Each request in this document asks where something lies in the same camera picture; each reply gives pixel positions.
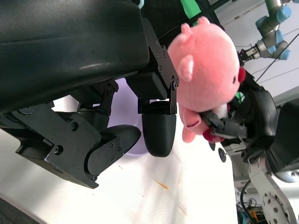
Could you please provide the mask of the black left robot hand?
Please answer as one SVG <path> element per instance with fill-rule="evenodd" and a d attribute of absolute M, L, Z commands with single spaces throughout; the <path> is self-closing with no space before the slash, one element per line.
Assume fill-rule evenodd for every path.
<path fill-rule="evenodd" d="M 170 154 L 179 78 L 130 0 L 3 0 L 0 127 L 17 154 L 91 189 L 140 139 Z"/>

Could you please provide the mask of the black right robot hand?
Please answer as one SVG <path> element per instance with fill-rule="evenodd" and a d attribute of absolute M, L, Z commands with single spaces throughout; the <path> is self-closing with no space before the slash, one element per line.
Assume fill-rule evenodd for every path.
<path fill-rule="evenodd" d="M 233 98 L 229 102 L 228 118 L 221 118 L 213 111 L 202 112 L 200 116 L 208 126 L 204 132 L 207 140 L 217 136 L 224 138 L 224 147 L 243 144 L 241 158 L 250 163 L 274 142 L 278 112 L 271 94 L 246 70 L 243 73 L 245 80 L 239 91 L 244 94 L 244 100 Z"/>

